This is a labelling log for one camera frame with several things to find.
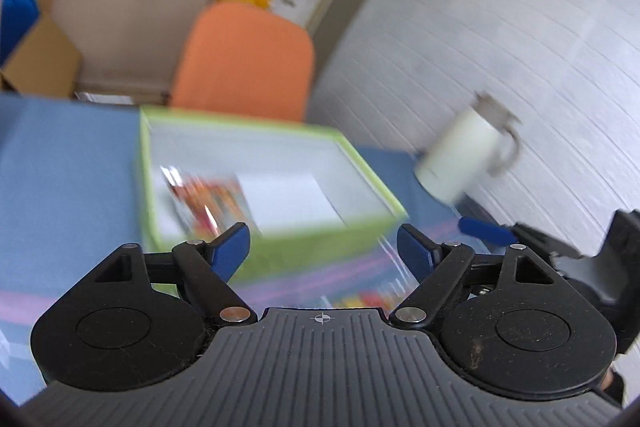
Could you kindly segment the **open brown cardboard box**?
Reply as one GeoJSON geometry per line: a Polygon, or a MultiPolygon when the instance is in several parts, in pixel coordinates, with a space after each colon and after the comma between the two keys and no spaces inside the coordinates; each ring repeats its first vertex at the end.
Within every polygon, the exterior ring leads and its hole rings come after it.
{"type": "Polygon", "coordinates": [[[50,17],[52,0],[37,3],[38,20],[1,65],[1,92],[70,100],[81,54],[50,17]]]}

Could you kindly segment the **orange chair backrest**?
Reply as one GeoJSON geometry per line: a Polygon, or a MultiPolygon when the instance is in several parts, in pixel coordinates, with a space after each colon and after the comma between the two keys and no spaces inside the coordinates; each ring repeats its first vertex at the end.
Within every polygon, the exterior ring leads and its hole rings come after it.
{"type": "Polygon", "coordinates": [[[314,43],[283,17],[237,1],[205,8],[194,22],[169,105],[301,121],[314,78],[314,43]]]}

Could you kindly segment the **white thermos jug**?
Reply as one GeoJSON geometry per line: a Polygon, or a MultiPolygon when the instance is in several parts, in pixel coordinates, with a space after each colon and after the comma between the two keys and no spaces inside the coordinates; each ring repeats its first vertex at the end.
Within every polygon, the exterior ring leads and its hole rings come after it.
{"type": "Polygon", "coordinates": [[[454,205],[484,174],[499,176],[518,160],[520,120],[496,98],[479,93],[418,161],[414,175],[434,199],[454,205]]]}

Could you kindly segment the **green open cardboard box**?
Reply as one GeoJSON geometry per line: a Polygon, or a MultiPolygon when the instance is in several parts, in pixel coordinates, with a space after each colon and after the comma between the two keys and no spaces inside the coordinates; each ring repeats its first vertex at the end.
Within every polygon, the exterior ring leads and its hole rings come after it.
{"type": "Polygon", "coordinates": [[[170,251],[198,237],[167,177],[237,187],[250,253],[233,277],[277,277],[370,251],[407,213],[331,128],[146,106],[140,110],[141,226],[170,251]]]}

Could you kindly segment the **flat cardboard box under bag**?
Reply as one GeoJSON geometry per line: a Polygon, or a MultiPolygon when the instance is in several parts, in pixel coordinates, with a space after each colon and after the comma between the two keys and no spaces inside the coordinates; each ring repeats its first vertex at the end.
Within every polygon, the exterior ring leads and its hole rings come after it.
{"type": "Polygon", "coordinates": [[[126,86],[126,84],[101,86],[97,83],[80,82],[76,84],[74,95],[81,102],[117,106],[164,106],[170,99],[170,93],[166,90],[126,86]]]}

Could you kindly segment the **blue plastic seat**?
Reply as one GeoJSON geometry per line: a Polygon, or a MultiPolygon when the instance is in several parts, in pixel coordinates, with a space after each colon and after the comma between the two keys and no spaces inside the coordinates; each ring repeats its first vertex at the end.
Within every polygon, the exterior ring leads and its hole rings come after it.
{"type": "Polygon", "coordinates": [[[37,0],[1,0],[0,65],[6,62],[39,15],[37,0]]]}

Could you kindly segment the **red snack packet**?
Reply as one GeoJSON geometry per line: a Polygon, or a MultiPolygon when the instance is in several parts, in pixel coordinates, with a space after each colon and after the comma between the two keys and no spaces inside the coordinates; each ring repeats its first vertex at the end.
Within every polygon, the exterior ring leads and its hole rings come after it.
{"type": "Polygon", "coordinates": [[[205,178],[160,166],[183,230],[194,239],[216,239],[235,223],[256,228],[242,186],[236,178],[205,178]]]}

